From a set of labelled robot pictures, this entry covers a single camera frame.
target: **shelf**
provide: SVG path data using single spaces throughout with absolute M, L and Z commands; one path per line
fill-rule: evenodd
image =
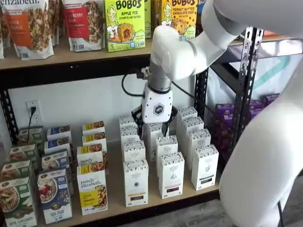
M 134 73 L 134 69 L 149 66 L 152 39 L 146 39 L 146 47 L 136 50 L 108 53 L 101 51 L 70 51 L 66 37 L 54 47 L 54 56 L 45 60 L 20 60 L 14 48 L 5 50 L 0 61 L 2 89 L 29 87 L 83 79 L 95 79 Z M 233 42 L 214 64 L 240 61 L 243 44 Z M 259 51 L 260 58 L 303 53 L 303 42 L 283 36 L 265 38 Z
M 219 179 L 217 174 L 216 185 L 204 190 L 195 191 L 191 183 L 191 172 L 186 168 L 184 172 L 183 194 L 162 199 L 158 189 L 158 178 L 156 174 L 155 162 L 149 162 L 149 198 L 148 204 L 136 207 L 125 207 L 124 196 L 124 176 L 122 167 L 122 155 L 118 146 L 109 146 L 109 174 L 107 175 L 107 195 L 108 210 L 82 216 L 80 209 L 79 193 L 75 192 L 72 198 L 72 218 L 62 222 L 46 225 L 44 215 L 39 213 L 38 227 L 69 227 L 81 224 L 92 226 L 116 226 L 131 221 L 136 221 L 161 213 L 170 212 L 180 208 L 193 206 L 204 201 L 210 201 L 219 198 Z

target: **robot logo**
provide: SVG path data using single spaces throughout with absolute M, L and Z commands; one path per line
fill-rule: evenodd
M 156 104 L 153 109 L 153 113 L 157 116 L 160 116 L 163 112 L 164 112 L 164 105 L 161 103 Z

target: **gray floor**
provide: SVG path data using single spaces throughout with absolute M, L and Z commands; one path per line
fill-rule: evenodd
M 303 177 L 296 180 L 284 210 L 287 227 L 303 226 Z M 177 210 L 157 217 L 145 219 L 122 227 L 232 227 L 232 223 L 220 204 L 210 201 L 193 207 Z

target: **bobo's peanut butter box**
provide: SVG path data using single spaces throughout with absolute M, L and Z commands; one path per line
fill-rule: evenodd
M 144 0 L 105 0 L 108 52 L 145 47 Z
M 180 41 L 195 38 L 198 0 L 161 0 L 160 23 L 175 28 Z

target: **electrical outlet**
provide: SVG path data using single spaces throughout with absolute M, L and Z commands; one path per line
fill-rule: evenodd
M 38 100 L 34 101 L 27 101 L 25 102 L 27 105 L 27 112 L 28 112 L 28 117 L 31 115 L 31 107 L 36 107 L 36 111 L 34 115 L 32 116 L 32 121 L 31 121 L 31 126 L 36 126 L 36 125 L 43 125 L 43 120 L 42 120 L 42 115 L 41 115 L 41 109 L 39 105 Z

